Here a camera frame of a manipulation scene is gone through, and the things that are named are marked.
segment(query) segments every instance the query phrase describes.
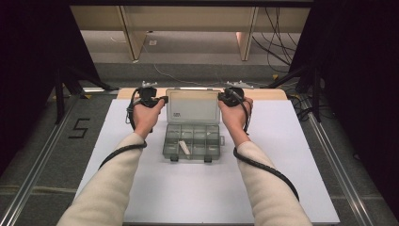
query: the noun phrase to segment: white sleeve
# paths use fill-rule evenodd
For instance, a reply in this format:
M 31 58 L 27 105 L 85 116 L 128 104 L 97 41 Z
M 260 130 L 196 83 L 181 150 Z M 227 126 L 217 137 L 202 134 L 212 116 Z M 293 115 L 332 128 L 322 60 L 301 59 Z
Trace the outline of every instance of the white sleeve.
M 142 143 L 144 139 L 132 133 L 116 149 Z M 120 153 L 105 163 L 85 185 L 57 225 L 122 225 L 141 152 L 135 149 Z
M 253 142 L 242 143 L 237 152 L 274 168 L 272 161 Z M 255 225 L 311 225 L 290 187 L 279 177 L 238 160 L 238 167 L 255 217 Z

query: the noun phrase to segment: clear plastic box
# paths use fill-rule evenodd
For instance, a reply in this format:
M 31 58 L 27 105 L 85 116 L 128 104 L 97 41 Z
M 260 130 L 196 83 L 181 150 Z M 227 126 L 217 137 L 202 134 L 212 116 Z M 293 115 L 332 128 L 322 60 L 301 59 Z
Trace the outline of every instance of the clear plastic box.
M 219 159 L 218 93 L 218 90 L 212 89 L 167 89 L 169 101 L 163 150 L 165 158 L 170 161 L 190 159 L 204 162 Z

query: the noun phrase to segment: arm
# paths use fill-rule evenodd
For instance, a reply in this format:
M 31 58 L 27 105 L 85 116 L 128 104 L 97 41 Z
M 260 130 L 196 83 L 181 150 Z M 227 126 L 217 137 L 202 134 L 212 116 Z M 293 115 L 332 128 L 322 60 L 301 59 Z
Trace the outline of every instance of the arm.
M 154 108 L 136 105 L 136 130 L 124 138 L 116 149 L 144 143 L 163 106 L 163 100 Z M 106 162 L 86 184 L 57 225 L 122 225 L 141 152 L 139 149 L 127 151 Z
M 244 102 L 249 114 L 252 103 L 249 98 Z M 245 114 L 242 106 L 228 107 L 219 102 L 219 107 L 237 152 L 274 168 L 272 161 L 244 132 Z M 291 188 L 280 178 L 242 161 L 238 161 L 238 167 L 247 188 L 255 225 L 311 225 Z

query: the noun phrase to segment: gray floor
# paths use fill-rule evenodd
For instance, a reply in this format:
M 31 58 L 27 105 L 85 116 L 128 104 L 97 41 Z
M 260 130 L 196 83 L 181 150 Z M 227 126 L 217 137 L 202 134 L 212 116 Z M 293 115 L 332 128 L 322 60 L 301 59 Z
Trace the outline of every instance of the gray floor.
M 274 74 L 285 75 L 285 73 L 273 71 L 268 66 L 265 51 L 254 42 L 252 42 L 249 61 L 242 61 L 233 33 L 149 33 L 145 49 L 139 61 L 135 63 L 129 58 L 124 37 L 120 32 L 83 32 L 83 35 L 102 80 L 114 87 L 137 87 L 143 80 L 156 81 L 160 87 L 205 85 L 220 87 L 221 82 L 243 80 L 258 87 L 273 82 Z M 270 39 L 272 35 L 265 34 L 265 36 Z M 295 48 L 286 34 L 281 36 L 288 47 Z M 255 37 L 267 47 L 267 42 L 261 34 L 255 34 Z M 299 35 L 293 34 L 293 38 L 298 40 Z M 149 45 L 150 40 L 156 40 L 156 45 Z M 285 58 L 281 48 L 272 47 L 273 52 Z M 288 70 L 287 66 L 274 57 L 270 57 L 269 62 L 279 71 Z M 93 87 L 84 81 L 82 85 Z M 295 80 L 281 88 L 294 87 Z M 108 107 L 114 98 L 116 98 L 115 94 L 93 94 L 77 101 L 16 225 L 56 224 L 74 197 Z M 324 98 L 322 98 L 322 104 L 327 105 Z M 79 126 L 88 130 L 83 138 L 71 138 L 82 135 L 82 131 L 73 130 L 79 119 L 89 119 L 79 122 Z M 30 139 L 17 153 L 0 179 L 1 213 L 6 211 L 18 188 L 23 184 L 54 128 L 55 120 L 56 101 L 51 95 Z M 361 161 L 353 157 L 355 151 L 340 126 L 339 120 L 333 117 L 328 107 L 322 108 L 322 124 L 374 224 L 399 225 L 361 165 Z M 361 225 L 343 193 L 311 122 L 302 121 L 301 126 L 328 194 L 339 214 L 342 222 L 340 225 Z

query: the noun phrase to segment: hand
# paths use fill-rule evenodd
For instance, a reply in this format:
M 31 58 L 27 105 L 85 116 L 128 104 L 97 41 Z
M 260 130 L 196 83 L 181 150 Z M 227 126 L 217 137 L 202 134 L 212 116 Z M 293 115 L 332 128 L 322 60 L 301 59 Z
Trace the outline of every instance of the hand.
M 133 111 L 133 120 L 136 126 L 135 133 L 145 139 L 158 122 L 158 115 L 161 114 L 161 109 L 164 105 L 165 101 L 163 99 L 159 100 L 158 104 L 153 108 L 135 105 Z
M 235 147 L 246 141 L 250 141 L 247 133 L 244 132 L 243 127 L 246 123 L 246 113 L 241 105 L 228 107 L 222 101 L 219 101 L 219 107 L 222 112 L 223 123 L 225 123 L 232 140 L 234 141 Z M 247 109 L 247 113 L 252 113 L 253 100 L 245 97 L 244 106 Z

